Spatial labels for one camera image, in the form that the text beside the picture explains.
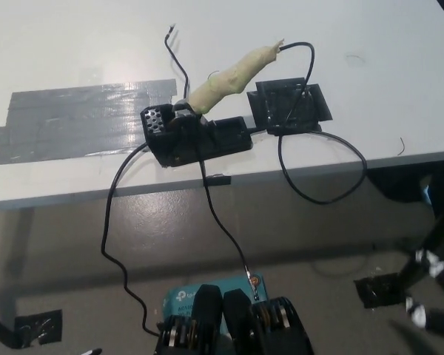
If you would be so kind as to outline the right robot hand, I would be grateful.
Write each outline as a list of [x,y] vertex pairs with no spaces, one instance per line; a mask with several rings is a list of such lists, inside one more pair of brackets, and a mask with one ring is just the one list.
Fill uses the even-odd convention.
[[[420,270],[427,275],[444,291],[444,260],[436,254],[420,249],[413,256],[413,264],[419,266]],[[427,308],[417,302],[406,291],[400,291],[393,298],[393,305],[401,305],[416,328],[429,334],[444,338],[444,310],[438,308]]]

